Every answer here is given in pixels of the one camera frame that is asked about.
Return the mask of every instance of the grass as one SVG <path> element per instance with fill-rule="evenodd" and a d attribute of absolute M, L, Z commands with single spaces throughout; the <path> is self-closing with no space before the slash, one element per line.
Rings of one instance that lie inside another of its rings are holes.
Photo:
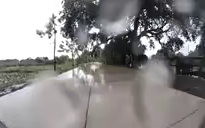
<path fill-rule="evenodd" d="M 71 63 L 57 65 L 58 73 L 70 69 Z M 0 67 L 0 87 L 25 83 L 46 70 L 53 70 L 53 65 Z"/>

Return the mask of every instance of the raindrop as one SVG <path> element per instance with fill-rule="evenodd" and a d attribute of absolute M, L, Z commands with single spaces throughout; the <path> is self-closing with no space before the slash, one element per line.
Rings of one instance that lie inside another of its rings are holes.
<path fill-rule="evenodd" d="M 86 32 L 86 27 L 84 26 L 80 26 L 77 30 L 77 43 L 80 46 L 86 46 L 87 42 L 88 42 L 88 33 Z"/>
<path fill-rule="evenodd" d="M 127 18 L 138 13 L 139 3 L 138 0 L 104 0 L 100 6 L 99 22 L 105 34 L 125 33 Z"/>
<path fill-rule="evenodd" d="M 179 13 L 189 14 L 194 10 L 193 0 L 175 0 L 174 6 L 175 10 Z"/>

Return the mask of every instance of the fence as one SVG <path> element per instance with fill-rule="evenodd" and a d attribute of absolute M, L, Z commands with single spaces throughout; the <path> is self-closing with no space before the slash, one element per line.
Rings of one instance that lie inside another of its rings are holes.
<path fill-rule="evenodd" d="M 198 76 L 205 79 L 204 57 L 181 57 L 173 59 L 176 74 Z"/>

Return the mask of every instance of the concrete road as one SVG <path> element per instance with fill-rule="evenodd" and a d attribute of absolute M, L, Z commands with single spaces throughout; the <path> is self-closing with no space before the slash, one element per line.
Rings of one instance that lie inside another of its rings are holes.
<path fill-rule="evenodd" d="M 140 87 L 139 70 L 85 65 L 0 98 L 8 128 L 198 128 L 205 100 Z"/>

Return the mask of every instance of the sky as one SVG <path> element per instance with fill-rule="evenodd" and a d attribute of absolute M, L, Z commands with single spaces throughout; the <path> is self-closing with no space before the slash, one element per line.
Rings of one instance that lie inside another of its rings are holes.
<path fill-rule="evenodd" d="M 0 59 L 52 58 L 53 41 L 40 38 L 36 29 L 43 29 L 60 9 L 61 0 L 0 0 Z M 156 46 L 146 54 L 155 54 Z M 185 44 L 181 52 L 186 55 L 194 48 L 195 43 Z"/>

